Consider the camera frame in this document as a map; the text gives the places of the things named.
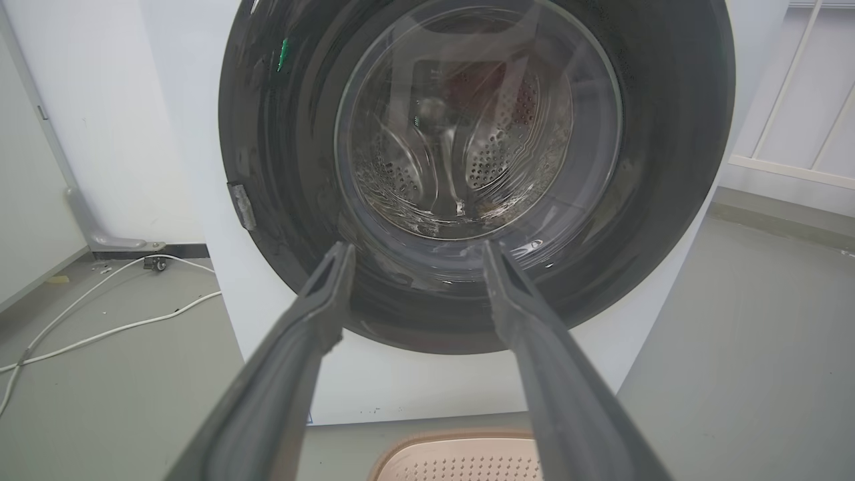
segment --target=white washing machine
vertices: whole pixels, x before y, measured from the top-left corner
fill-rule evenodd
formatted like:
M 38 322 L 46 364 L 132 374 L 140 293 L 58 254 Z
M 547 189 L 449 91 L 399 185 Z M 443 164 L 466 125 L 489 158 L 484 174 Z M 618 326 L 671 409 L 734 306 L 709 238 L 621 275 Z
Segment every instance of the white washing machine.
M 141 8 L 244 358 L 333 242 L 359 250 L 354 319 L 311 408 L 344 424 L 526 409 L 486 314 L 485 239 L 617 392 L 787 2 Z

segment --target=floor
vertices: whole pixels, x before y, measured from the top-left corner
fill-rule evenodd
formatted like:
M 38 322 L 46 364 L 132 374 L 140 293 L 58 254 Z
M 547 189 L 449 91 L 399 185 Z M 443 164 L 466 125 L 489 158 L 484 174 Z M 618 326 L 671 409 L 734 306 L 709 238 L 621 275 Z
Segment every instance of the floor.
M 123 262 L 106 263 L 117 269 Z M 0 313 L 0 365 L 103 279 L 71 265 Z M 217 290 L 203 270 L 136 266 L 82 303 L 49 352 Z M 705 219 L 619 398 L 678 479 L 855 478 L 855 258 Z M 0 479 L 159 479 L 242 364 L 220 298 L 26 366 L 0 417 Z M 5 385 L 8 373 L 0 375 Z M 311 426 L 298 479 L 363 480 L 403 437 L 525 428 L 526 413 Z

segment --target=round black door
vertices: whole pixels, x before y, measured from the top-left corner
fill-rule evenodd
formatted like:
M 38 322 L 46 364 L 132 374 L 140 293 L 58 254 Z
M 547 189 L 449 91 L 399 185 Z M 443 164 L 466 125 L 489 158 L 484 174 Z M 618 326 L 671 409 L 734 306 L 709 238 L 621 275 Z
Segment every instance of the round black door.
M 638 285 L 697 215 L 734 100 L 723 0 L 247 0 L 220 136 L 259 250 L 294 290 L 339 240 L 346 327 L 504 348 L 500 242 L 568 328 Z

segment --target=power cord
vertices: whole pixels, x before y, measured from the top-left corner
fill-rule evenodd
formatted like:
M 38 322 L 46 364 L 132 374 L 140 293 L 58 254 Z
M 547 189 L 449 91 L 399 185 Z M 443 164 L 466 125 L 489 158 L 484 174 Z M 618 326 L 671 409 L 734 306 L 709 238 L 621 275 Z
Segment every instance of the power cord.
M 65 317 L 66 314 L 68 314 L 69 311 L 74 309 L 75 306 L 77 306 L 83 299 L 85 299 L 87 295 L 91 294 L 95 289 L 100 288 L 105 282 L 109 281 L 111 277 L 122 272 L 123 270 L 127 269 L 128 267 L 131 267 L 132 265 L 135 265 L 135 264 L 138 264 L 140 262 L 145 261 L 147 258 L 171 258 L 172 260 L 177 260 L 177 261 L 182 262 L 184 264 L 189 264 L 189 265 L 198 267 L 199 269 L 205 269 L 206 271 L 208 271 L 212 274 L 215 273 L 213 269 L 211 269 L 209 267 L 205 267 L 204 265 L 196 264 L 196 263 L 190 262 L 189 260 L 184 260 L 183 258 L 177 258 L 175 256 L 170 256 L 167 254 L 153 254 L 150 256 L 145 256 L 143 258 L 138 258 L 138 259 L 136 259 L 136 260 L 134 260 L 128 264 L 123 265 L 121 268 L 117 269 L 115 272 L 113 272 L 109 276 L 105 277 L 101 282 L 96 284 L 94 288 L 91 288 L 88 291 L 86 291 L 86 293 L 81 295 L 75 302 L 72 302 L 71 306 L 66 307 L 65 310 L 62 311 L 59 316 L 56 316 L 56 318 L 53 321 L 51 321 L 50 324 L 47 325 L 47 327 L 42 329 L 42 331 L 38 333 L 38 336 L 36 336 L 36 338 L 33 339 L 32 342 L 30 342 L 30 345 L 27 346 L 27 350 L 24 351 L 24 353 L 21 355 L 21 359 L 16 364 L 6 365 L 4 367 L 0 367 L 0 374 L 2 374 L 4 372 L 12 371 L 12 377 L 9 378 L 9 382 L 6 384 L 6 393 L 3 395 L 3 402 L 0 403 L 0 416 L 3 416 L 3 412 L 6 410 L 6 406 L 9 404 L 9 399 L 12 397 L 12 390 L 15 388 L 15 382 L 18 379 L 18 375 L 21 373 L 21 367 L 28 365 L 28 364 L 32 364 L 34 362 L 39 362 L 40 360 L 45 360 L 48 358 L 52 358 L 54 356 L 58 356 L 59 354 L 66 353 L 68 351 L 71 351 L 72 349 L 76 349 L 77 347 L 84 346 L 85 344 L 89 344 L 90 342 L 99 341 L 99 340 L 103 339 L 104 337 L 112 336 L 113 334 L 115 334 L 117 332 L 122 332 L 123 330 L 129 330 L 129 329 L 139 327 L 142 325 L 156 323 L 158 321 L 163 321 L 166 319 L 174 318 L 175 316 L 180 315 L 182 312 L 186 312 L 186 311 L 190 310 L 191 308 L 193 308 L 194 306 L 201 304 L 202 302 L 205 302 L 208 299 L 211 299 L 211 298 L 214 298 L 218 295 L 221 295 L 221 291 L 216 291 L 214 293 L 200 297 L 199 299 L 194 300 L 193 302 L 191 302 L 187 306 L 180 308 L 178 311 L 172 312 L 172 313 L 167 314 L 165 316 L 146 319 L 144 321 L 139 321 L 137 323 L 127 324 L 127 325 L 124 325 L 124 326 L 121 326 L 121 327 L 118 327 L 118 328 L 115 328 L 112 330 L 108 330 L 108 331 L 103 332 L 101 334 L 98 334 L 96 336 L 88 337 L 88 338 L 84 339 L 83 341 L 77 341 L 76 343 L 72 344 L 71 346 L 63 347 L 62 349 L 57 349 L 56 351 L 54 351 L 52 353 L 47 353 L 47 354 L 43 354 L 41 356 L 36 356 L 36 357 L 32 357 L 32 358 L 29 357 L 30 353 L 32 353 L 33 349 L 42 341 L 42 339 L 44 339 L 44 337 L 47 336 L 48 333 L 53 328 L 55 328 L 57 324 L 60 323 L 60 321 Z

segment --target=black baseboard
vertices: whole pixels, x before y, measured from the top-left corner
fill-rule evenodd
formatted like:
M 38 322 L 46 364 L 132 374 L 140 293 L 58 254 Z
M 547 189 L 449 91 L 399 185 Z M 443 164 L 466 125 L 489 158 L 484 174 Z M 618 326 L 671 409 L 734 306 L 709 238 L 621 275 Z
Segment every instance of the black baseboard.
M 206 244 L 167 244 L 156 252 L 93 252 L 95 260 L 134 260 L 151 254 L 168 254 L 177 258 L 209 258 Z

